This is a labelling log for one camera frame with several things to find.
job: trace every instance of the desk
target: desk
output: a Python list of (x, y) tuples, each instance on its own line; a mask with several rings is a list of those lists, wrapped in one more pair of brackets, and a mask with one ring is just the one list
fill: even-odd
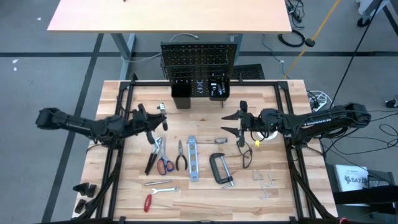
[[(284, 0), (61, 0), (48, 30), (111, 33), (126, 60), (135, 35), (126, 43), (122, 32), (231, 34), (238, 55), (243, 33), (292, 31)], [(128, 65), (122, 65), (121, 80)]]
[[(116, 97), (120, 81), (106, 81), (99, 101), (96, 119), (103, 119), (114, 114)], [(303, 80), (289, 80), (289, 91), (296, 114), (310, 112), (307, 93)], [(232, 86), (231, 95), (224, 102), (209, 101), (208, 98), (192, 98), (189, 110), (176, 109), (170, 95), (169, 86), (135, 86), (133, 89), (131, 109), (143, 103), (148, 113), (158, 113), (156, 106), (163, 102), (166, 105), (168, 131), (161, 127), (157, 134), (167, 138), (167, 155), (172, 161), (177, 156), (178, 140), (186, 142), (189, 135), (194, 135), (198, 142), (198, 162), (200, 165), (198, 182), (190, 182), (188, 171), (173, 171), (166, 176), (158, 174), (156, 167), (150, 175), (145, 175), (145, 166), (151, 152), (146, 135), (140, 134), (125, 141), (122, 168), (118, 185), (114, 219), (120, 216), (127, 220), (213, 220), (213, 221), (287, 221), (289, 216), (296, 216), (292, 184), (287, 165), (287, 156), (283, 138), (280, 134), (260, 147), (254, 147), (253, 141), (246, 136), (246, 141), (253, 148), (253, 160), (248, 169), (242, 168), (242, 157), (235, 145), (235, 137), (220, 129), (221, 126), (238, 127), (238, 121), (224, 121), (221, 117), (232, 114), (239, 109), (239, 101), (246, 100), (248, 111), (254, 115), (263, 108), (277, 108), (275, 91), (270, 86)], [(209, 144), (214, 138), (228, 137), (229, 143), (223, 145)], [(312, 140), (309, 146), (320, 150), (319, 142)], [(215, 152), (226, 154), (226, 163), (234, 178), (235, 187), (221, 189), (215, 182), (210, 169), (209, 156)], [(81, 182), (101, 185), (107, 149), (94, 147), (86, 157)], [(308, 181), (314, 194), (326, 209), (337, 216), (333, 194), (325, 168), (325, 162), (316, 152), (303, 149)], [(260, 170), (268, 183), (267, 173), (272, 172), (274, 185), (267, 188), (269, 198), (260, 200), (264, 195), (261, 182), (253, 181), (252, 171)], [(170, 184), (155, 185), (156, 188), (175, 187), (179, 192), (164, 192), (153, 195), (152, 206), (148, 213), (143, 211), (144, 201), (153, 186), (143, 186), (146, 182), (172, 179)], [(111, 189), (104, 201), (104, 212), (107, 214)], [(77, 196), (87, 201), (90, 198)], [(301, 192), (304, 214), (308, 209)]]

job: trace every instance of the yellow object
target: yellow object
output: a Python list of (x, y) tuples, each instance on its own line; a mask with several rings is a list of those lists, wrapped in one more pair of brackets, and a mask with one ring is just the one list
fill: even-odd
[[(326, 22), (328, 21), (329, 17), (331, 16), (331, 13), (336, 9), (337, 5), (340, 3), (341, 0), (336, 0), (335, 4), (333, 5), (333, 7), (329, 10), (328, 15), (326, 16), (326, 18), (323, 20), (321, 26), (318, 28), (317, 32), (314, 34), (314, 36), (311, 38), (311, 40), (315, 40), (318, 37), (318, 34), (321, 32), (321, 30), (323, 29), (323, 26), (325, 26)], [(300, 57), (308, 50), (308, 46), (305, 46), (305, 48), (303, 49), (303, 51), (301, 51), (301, 53), (297, 56), (297, 58), (293, 61), (292, 65), (289, 67), (289, 69), (287, 70), (287, 72), (284, 75), (284, 79), (286, 79), (286, 76), (289, 74), (289, 72), (291, 72), (294, 68), (294, 66), (297, 64), (297, 62), (300, 60)]]

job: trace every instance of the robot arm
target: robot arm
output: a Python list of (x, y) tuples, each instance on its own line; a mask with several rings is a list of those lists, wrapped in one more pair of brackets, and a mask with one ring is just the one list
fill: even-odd
[(40, 110), (36, 125), (40, 129), (73, 131), (94, 142), (99, 141), (105, 146), (111, 146), (120, 139), (138, 135), (141, 132), (146, 132), (149, 143), (155, 144), (151, 132), (165, 120), (166, 117), (162, 113), (146, 113), (144, 106), (139, 104), (138, 110), (132, 111), (132, 119), (129, 121), (120, 115), (93, 121), (66, 114), (57, 108), (44, 108)]
[(261, 133), (264, 136), (262, 140), (270, 133), (278, 131), (286, 136), (291, 135), (291, 145), (302, 146), (315, 136), (330, 137), (339, 135), (348, 128), (363, 128), (369, 124), (371, 115), (364, 105), (350, 103), (301, 115), (284, 114), (275, 109), (263, 109), (260, 115), (255, 117), (248, 113), (248, 104), (241, 101), (239, 111), (222, 119), (241, 120), (239, 129), (221, 127), (239, 138), (241, 147), (244, 146), (245, 131)]

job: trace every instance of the metal hook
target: metal hook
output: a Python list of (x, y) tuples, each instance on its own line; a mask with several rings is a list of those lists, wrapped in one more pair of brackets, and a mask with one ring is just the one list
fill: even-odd
[(262, 184), (264, 184), (265, 187), (272, 187), (274, 185), (274, 181), (272, 180), (271, 171), (268, 172), (268, 177), (269, 177), (271, 184), (269, 184), (269, 185), (266, 185), (265, 183), (262, 183)]
[(254, 171), (253, 171), (253, 180), (254, 180), (254, 181), (257, 181), (257, 180), (264, 180), (264, 178), (263, 178), (262, 174), (260, 173), (260, 171), (258, 171), (258, 170), (254, 170)]
[(267, 200), (268, 198), (268, 193), (266, 191), (266, 185), (264, 183), (262, 183), (261, 185), (261, 189), (264, 191), (264, 193), (266, 194), (266, 196), (260, 197), (261, 200)]

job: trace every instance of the gray floor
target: gray floor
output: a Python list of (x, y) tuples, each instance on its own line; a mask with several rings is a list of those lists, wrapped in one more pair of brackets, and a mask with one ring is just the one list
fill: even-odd
[[(302, 31), (311, 37), (333, 1), (305, 0), (306, 16)], [(4, 52), (92, 52), (97, 34), (50, 33), (46, 28), (58, 1), (15, 0), (0, 1), (0, 55)], [(395, 11), (389, 6), (394, 18)], [(354, 0), (342, 1), (318, 36), (314, 52), (352, 52), (363, 28), (356, 27), (359, 19)], [(227, 35), (198, 34), (203, 41), (223, 41)], [(160, 42), (167, 42), (173, 34), (139, 34), (136, 52), (158, 52)], [(260, 34), (244, 36), (242, 51), (267, 51), (261, 44)], [(177, 41), (192, 41), (179, 37)], [(265, 43), (278, 52), (299, 52), (282, 45), (274, 34), (267, 34)], [(117, 51), (109, 35), (101, 43), (101, 52)], [(370, 27), (359, 51), (398, 51), (398, 36), (384, 12), (380, 12)], [(295, 57), (279, 57), (285, 69)], [(391, 99), (398, 82), (398, 57), (357, 57), (336, 99), (336, 104), (350, 101), (362, 103), (368, 110), (384, 110), (384, 100)], [(66, 131), (42, 131), (34, 121), (43, 107), (57, 107), (73, 113), (90, 62), (89, 57), (0, 57), (0, 223), (37, 223), (42, 219), (60, 156), (67, 138)], [(333, 96), (343, 76), (349, 57), (302, 57), (290, 74), (291, 78), (304, 79), (308, 90), (322, 90)], [(240, 57), (239, 64), (261, 63), (267, 79), (282, 78), (279, 63), (272, 57)], [(133, 65), (140, 79), (163, 78), (160, 58)], [(94, 118), (103, 80), (119, 77), (121, 59), (100, 57), (85, 99), (82, 116)], [(384, 113), (373, 113), (375, 118)], [(379, 124), (398, 126), (396, 116), (371, 123), (355, 136), (369, 136), (390, 141)], [(88, 140), (76, 136), (67, 165), (65, 178), (55, 206), (53, 221), (68, 220), (72, 213), (76, 193), (72, 186), (80, 181)], [(384, 147), (370, 140), (341, 140), (336, 146), (345, 152), (356, 152)], [(373, 170), (391, 171), (395, 179), (398, 165), (396, 148), (357, 156), (349, 160)], [(329, 164), (347, 164), (334, 154), (329, 154)], [(340, 214), (349, 215), (339, 208)]]

